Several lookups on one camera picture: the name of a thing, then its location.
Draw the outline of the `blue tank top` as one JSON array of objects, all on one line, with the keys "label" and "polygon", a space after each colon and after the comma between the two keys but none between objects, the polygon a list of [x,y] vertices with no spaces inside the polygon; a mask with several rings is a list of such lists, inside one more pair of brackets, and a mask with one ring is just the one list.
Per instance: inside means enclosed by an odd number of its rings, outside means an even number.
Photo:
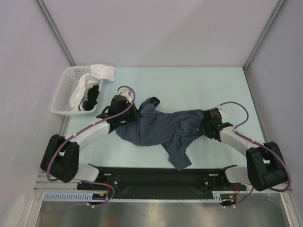
[{"label": "blue tank top", "polygon": [[186,154],[188,146],[202,136],[198,126],[204,119],[200,109],[164,113],[156,109],[160,100],[151,97],[142,102],[138,121],[119,126],[117,135],[136,146],[162,145],[169,162],[178,170],[192,165]]}]

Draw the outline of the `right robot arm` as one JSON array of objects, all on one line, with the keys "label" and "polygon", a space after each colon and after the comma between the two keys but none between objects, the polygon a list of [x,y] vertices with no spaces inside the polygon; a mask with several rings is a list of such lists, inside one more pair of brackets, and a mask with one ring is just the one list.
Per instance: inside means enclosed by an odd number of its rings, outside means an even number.
[{"label": "right robot arm", "polygon": [[257,191],[271,189],[288,191],[291,176],[285,165],[279,146],[274,142],[261,143],[237,130],[229,122],[223,122],[221,109],[215,107],[204,111],[204,119],[198,130],[209,139],[224,143],[246,158],[246,166],[231,166],[219,176],[218,184],[224,190],[235,183],[249,184]]}]

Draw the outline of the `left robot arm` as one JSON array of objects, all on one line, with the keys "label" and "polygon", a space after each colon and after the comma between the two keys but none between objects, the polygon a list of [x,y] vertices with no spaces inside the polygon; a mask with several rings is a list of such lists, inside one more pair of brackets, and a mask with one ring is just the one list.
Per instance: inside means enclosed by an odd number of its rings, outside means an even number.
[{"label": "left robot arm", "polygon": [[120,126],[136,122],[142,115],[134,101],[115,95],[96,120],[80,131],[70,135],[53,135],[46,147],[40,168],[47,179],[69,183],[72,180],[88,182],[94,189],[101,188],[105,178],[101,169],[80,162],[80,152],[100,137],[106,136]]}]

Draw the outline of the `black tank top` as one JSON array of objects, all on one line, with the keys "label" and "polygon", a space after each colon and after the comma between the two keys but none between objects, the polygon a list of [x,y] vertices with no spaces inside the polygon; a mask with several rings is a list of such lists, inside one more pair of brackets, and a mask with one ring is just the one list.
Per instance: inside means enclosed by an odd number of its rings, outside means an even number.
[{"label": "black tank top", "polygon": [[79,111],[90,111],[94,108],[94,106],[98,103],[97,98],[99,96],[99,85],[94,85],[91,87],[88,92],[87,96],[83,98],[80,105],[78,106]]}]

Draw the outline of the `white tank top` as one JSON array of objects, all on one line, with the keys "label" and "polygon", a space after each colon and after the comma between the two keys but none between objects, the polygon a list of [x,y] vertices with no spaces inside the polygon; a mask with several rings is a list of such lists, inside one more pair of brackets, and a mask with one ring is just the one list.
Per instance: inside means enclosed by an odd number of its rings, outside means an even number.
[{"label": "white tank top", "polygon": [[87,96],[88,90],[94,85],[99,85],[102,80],[110,82],[115,81],[115,68],[104,64],[93,64],[90,66],[90,73],[81,76],[73,94],[71,95],[69,104],[71,109],[80,106],[83,99]]}]

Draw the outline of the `white plastic basket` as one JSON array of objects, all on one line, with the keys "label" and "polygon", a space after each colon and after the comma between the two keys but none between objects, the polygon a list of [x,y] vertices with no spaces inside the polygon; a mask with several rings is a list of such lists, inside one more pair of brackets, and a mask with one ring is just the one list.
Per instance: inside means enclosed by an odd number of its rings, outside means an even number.
[{"label": "white plastic basket", "polygon": [[90,73],[90,66],[72,66],[67,67],[60,78],[56,92],[54,94],[50,111],[54,114],[61,114],[64,116],[86,115],[96,111],[101,97],[101,88],[103,81],[99,84],[99,95],[97,97],[97,104],[92,110],[79,111],[70,108],[70,98],[83,74]]}]

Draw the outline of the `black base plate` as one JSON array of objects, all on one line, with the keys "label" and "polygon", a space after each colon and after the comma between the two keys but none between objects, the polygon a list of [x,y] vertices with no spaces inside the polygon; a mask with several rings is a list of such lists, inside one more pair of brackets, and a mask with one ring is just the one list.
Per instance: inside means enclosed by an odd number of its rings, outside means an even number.
[{"label": "black base plate", "polygon": [[215,191],[245,191],[242,183],[230,183],[224,169],[102,167],[97,184],[80,183],[78,190],[101,191],[113,186],[116,199],[201,200]]}]

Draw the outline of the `left aluminium frame post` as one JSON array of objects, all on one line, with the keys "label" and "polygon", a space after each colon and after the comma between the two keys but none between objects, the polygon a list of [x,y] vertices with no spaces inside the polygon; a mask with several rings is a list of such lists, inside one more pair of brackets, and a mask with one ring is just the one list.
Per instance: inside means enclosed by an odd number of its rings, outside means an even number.
[{"label": "left aluminium frame post", "polygon": [[62,50],[66,60],[68,61],[70,66],[75,66],[76,63],[66,45],[52,15],[50,14],[45,2],[43,0],[34,0],[35,4],[37,5],[39,11],[41,12],[42,17],[46,21],[51,33],[53,34],[55,40],[57,41],[60,49]]}]

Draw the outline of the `aluminium frame post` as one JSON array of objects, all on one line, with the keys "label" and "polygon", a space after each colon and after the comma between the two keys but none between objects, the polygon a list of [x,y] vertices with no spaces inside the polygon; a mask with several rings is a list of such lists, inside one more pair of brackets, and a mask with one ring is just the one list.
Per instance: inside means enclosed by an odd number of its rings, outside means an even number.
[{"label": "aluminium frame post", "polygon": [[43,0],[34,0],[35,4],[37,5],[39,11],[41,12],[42,17],[46,21],[51,33],[53,34],[55,40],[57,41],[60,49],[62,50],[66,60],[68,61],[70,66],[75,66],[76,63],[66,45],[52,15],[50,14],[45,2]]},{"label": "aluminium frame post", "polygon": [[244,66],[243,71],[246,73],[249,66],[251,65],[251,62],[254,60],[255,56],[257,55],[258,51],[260,50],[263,42],[265,41],[266,37],[268,36],[270,30],[274,26],[277,18],[279,17],[284,5],[287,3],[287,0],[278,0],[273,11],[271,12],[267,22],[265,23],[264,28],[261,31],[261,34],[259,35],[252,51],[250,52]]}]

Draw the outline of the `aluminium front rail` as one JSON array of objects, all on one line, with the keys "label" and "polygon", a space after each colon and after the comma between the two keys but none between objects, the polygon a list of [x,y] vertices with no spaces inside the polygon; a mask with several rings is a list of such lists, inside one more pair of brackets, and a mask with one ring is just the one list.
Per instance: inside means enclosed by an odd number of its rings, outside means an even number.
[{"label": "aluminium front rail", "polygon": [[[47,179],[46,173],[39,173],[36,183],[34,185],[34,191],[35,192],[97,192],[92,190],[78,190],[78,181],[72,180],[69,183],[63,183],[61,181],[54,181],[51,182]],[[278,186],[275,186],[275,189],[282,190],[286,188],[287,183],[279,184]],[[249,192],[251,190],[251,186],[247,186],[247,190],[244,192]],[[291,193],[292,189],[288,190],[284,193]],[[266,189],[264,191],[257,191],[254,189],[253,193],[282,193],[282,192],[276,192],[271,189]]]}]

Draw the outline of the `right aluminium frame post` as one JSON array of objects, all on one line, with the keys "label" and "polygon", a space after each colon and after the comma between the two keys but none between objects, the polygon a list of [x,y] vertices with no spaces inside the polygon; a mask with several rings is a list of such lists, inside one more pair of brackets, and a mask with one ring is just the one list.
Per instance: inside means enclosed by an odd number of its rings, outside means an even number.
[{"label": "right aluminium frame post", "polygon": [[277,18],[279,17],[284,5],[287,3],[287,0],[278,0],[273,11],[271,12],[267,22],[265,23],[264,28],[261,31],[261,34],[259,35],[252,51],[250,52],[244,66],[243,71],[246,73],[249,66],[251,65],[251,62],[254,60],[255,56],[257,55],[258,51],[260,50],[263,42],[265,41],[266,37],[268,36],[270,30],[274,26]]}]

